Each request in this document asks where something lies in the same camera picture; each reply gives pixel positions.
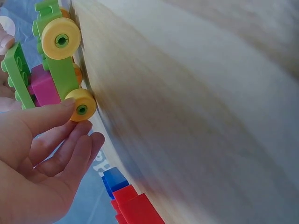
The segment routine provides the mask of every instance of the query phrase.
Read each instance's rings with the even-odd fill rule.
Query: toy car
[[[82,72],[72,58],[80,46],[81,32],[58,0],[36,3],[35,10],[39,15],[32,31],[43,63],[30,72],[21,44],[16,42],[1,63],[2,70],[8,72],[8,84],[15,88],[15,98],[22,102],[22,109],[75,98],[76,110],[71,120],[89,119],[96,111],[96,101],[88,90],[81,88]]]

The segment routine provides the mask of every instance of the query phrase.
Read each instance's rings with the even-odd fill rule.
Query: pink toy block
[[[31,71],[31,89],[40,106],[59,104],[60,97],[56,90],[51,73],[43,69],[43,65],[34,67]]]

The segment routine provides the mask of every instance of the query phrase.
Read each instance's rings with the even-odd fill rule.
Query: yellow wheel
[[[73,63],[73,66],[74,66],[74,69],[75,69],[77,81],[78,81],[79,85],[81,85],[81,83],[83,81],[83,75],[82,75],[81,69],[75,63]]]
[[[44,53],[54,60],[71,57],[81,43],[81,32],[75,22],[57,18],[49,22],[42,33]]]
[[[97,104],[92,94],[86,89],[75,89],[71,91],[65,99],[74,98],[76,100],[76,110],[71,116],[71,120],[80,122],[88,120],[96,111]]]
[[[60,7],[60,11],[61,11],[62,16],[63,16],[64,18],[69,18],[69,19],[71,18],[70,13],[69,13],[65,8]]]

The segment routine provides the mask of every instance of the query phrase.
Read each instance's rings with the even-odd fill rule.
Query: wooden surface
[[[93,128],[167,224],[299,223],[298,1],[71,8]]]

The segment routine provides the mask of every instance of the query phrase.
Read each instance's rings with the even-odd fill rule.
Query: plastic toy
[[[8,72],[9,85],[15,88],[16,100],[22,102],[23,109],[29,109],[75,98],[71,120],[89,119],[96,111],[96,101],[81,88],[82,72],[72,57],[80,45],[81,32],[58,0],[36,3],[35,10],[39,15],[32,31],[38,40],[42,65],[30,73],[19,42],[7,51],[1,63],[2,70]]]
[[[116,167],[106,170],[104,172],[104,177],[112,192],[115,192],[129,185],[127,179]]]
[[[123,184],[128,181],[116,167],[105,171],[102,180],[107,192],[113,194],[111,204],[119,224],[165,224],[145,194],[138,195],[131,184]]]

